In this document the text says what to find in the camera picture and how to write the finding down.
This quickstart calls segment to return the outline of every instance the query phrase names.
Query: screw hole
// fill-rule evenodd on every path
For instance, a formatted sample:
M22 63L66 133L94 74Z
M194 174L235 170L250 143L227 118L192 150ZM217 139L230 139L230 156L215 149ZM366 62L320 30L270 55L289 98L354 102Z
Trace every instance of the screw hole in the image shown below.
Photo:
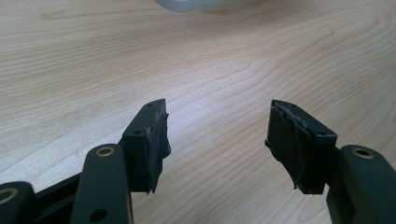
M367 151L365 149L361 149L361 148L354 148L353 153L355 153L355 155L362 157L364 159L373 159L374 158L374 154L372 152L369 152L369 151Z
M106 209L98 209L94 212L92 212L90 216L90 221L91 222L99 222L102 221L107 217L107 210Z
M114 152L114 147L101 147L96 152L95 155L98 157L106 157Z

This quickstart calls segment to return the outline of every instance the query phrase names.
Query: black plastic part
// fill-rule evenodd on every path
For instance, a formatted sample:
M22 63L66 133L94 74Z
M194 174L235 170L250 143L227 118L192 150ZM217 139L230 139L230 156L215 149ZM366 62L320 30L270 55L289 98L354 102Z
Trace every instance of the black plastic part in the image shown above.
M337 134L297 105L272 101L267 145L286 168L294 187L304 194L322 194L323 170L332 157Z
M79 176L73 175L36 194L39 212L34 223L69 223Z
M142 107L122 134L130 189L133 192L155 192L163 170L163 158L171 153L167 137L165 100Z
M78 184L70 223L134 223L124 153L116 144L88 154Z
M332 223L396 223L396 172L378 152L361 146L341 148L337 160L344 188L330 187Z
M35 193L27 182L0 185L0 220L2 224L31 223L36 214Z

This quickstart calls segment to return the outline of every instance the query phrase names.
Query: wood grain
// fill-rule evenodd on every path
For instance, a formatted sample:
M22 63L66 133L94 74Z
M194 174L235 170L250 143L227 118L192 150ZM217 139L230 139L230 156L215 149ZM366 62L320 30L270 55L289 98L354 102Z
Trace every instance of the wood grain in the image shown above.
M331 223L264 146L272 99L396 167L394 0L0 2L0 182L44 189L165 98L172 154L136 223Z

